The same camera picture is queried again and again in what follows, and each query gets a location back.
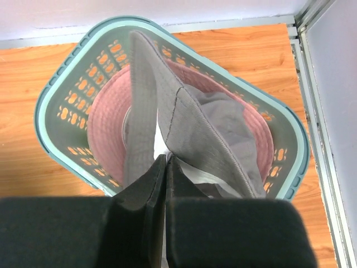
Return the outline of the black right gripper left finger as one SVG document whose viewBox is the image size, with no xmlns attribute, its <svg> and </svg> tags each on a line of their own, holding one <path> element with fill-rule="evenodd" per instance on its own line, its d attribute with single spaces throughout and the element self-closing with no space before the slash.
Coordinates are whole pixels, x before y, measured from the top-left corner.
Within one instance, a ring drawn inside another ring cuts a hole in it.
<svg viewBox="0 0 357 268">
<path fill-rule="evenodd" d="M 2 267 L 160 267 L 166 157 L 113 197 L 1 199 Z"/>
</svg>

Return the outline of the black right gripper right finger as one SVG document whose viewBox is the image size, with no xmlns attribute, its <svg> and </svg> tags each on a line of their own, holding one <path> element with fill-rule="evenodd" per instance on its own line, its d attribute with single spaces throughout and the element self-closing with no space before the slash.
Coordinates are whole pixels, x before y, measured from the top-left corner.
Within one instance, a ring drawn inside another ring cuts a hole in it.
<svg viewBox="0 0 357 268">
<path fill-rule="evenodd" d="M 300 214 L 279 199 L 211 199 L 172 157 L 167 169 L 169 267 L 317 267 Z"/>
</svg>

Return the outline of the grey hat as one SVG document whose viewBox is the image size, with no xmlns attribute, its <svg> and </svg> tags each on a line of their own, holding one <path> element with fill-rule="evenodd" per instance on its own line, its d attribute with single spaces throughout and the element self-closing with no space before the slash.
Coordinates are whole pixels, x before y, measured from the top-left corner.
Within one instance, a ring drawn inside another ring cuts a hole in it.
<svg viewBox="0 0 357 268">
<path fill-rule="evenodd" d="M 257 110 L 208 76 L 166 61 L 144 33 L 129 39 L 124 185 L 158 156 L 173 155 L 195 184 L 212 184 L 222 197 L 265 197 L 273 140 Z"/>
</svg>

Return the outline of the dusty pink hat in basket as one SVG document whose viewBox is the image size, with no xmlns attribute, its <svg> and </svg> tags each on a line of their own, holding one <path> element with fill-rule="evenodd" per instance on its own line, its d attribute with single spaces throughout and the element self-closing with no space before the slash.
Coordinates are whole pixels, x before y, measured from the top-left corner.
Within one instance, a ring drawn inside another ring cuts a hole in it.
<svg viewBox="0 0 357 268">
<path fill-rule="evenodd" d="M 207 75 L 174 62 L 169 62 L 169 66 L 183 82 L 205 93 L 225 93 L 243 106 L 243 118 L 255 138 L 258 169 L 262 180 L 266 180 L 273 162 L 274 145 L 271 131 L 263 116 L 251 104 Z M 130 68 L 126 67 L 117 72 L 95 97 L 87 129 L 88 143 L 94 158 L 119 184 L 123 183 L 126 155 L 124 122 L 130 107 Z"/>
</svg>

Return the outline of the grey plastic basket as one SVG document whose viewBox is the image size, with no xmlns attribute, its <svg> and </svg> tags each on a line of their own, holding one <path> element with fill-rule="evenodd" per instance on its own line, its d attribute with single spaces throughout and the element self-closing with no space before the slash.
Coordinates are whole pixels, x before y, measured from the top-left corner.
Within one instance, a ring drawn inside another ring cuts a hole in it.
<svg viewBox="0 0 357 268">
<path fill-rule="evenodd" d="M 128 35 L 133 30 L 150 37 L 161 55 L 214 79 L 251 104 L 267 121 L 274 158 L 265 190 L 270 198 L 291 200 L 308 169 L 308 135 L 286 104 L 225 69 L 146 18 L 119 16 L 94 26 L 77 44 L 41 92 L 34 120 L 37 138 L 60 165 L 105 195 L 121 186 L 98 164 L 89 149 L 87 121 L 91 105 L 109 79 L 129 64 Z"/>
</svg>

